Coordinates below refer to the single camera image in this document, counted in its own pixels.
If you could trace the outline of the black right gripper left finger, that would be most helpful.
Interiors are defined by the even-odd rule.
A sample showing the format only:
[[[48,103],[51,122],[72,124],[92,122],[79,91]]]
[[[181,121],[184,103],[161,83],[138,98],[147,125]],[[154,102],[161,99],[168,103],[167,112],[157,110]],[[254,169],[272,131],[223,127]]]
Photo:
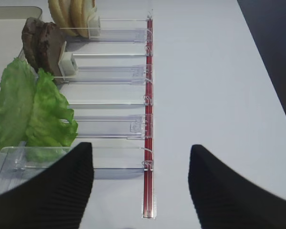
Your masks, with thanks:
[[[0,194],[0,229],[77,229],[94,180],[92,144],[79,143],[29,181]]]

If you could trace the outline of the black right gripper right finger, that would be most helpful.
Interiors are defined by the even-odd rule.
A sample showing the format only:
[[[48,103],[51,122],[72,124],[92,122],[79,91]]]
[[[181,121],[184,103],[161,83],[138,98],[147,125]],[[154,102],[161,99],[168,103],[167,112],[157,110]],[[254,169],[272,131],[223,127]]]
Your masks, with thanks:
[[[203,145],[191,147],[188,186],[203,229],[286,229],[286,200],[236,173]]]

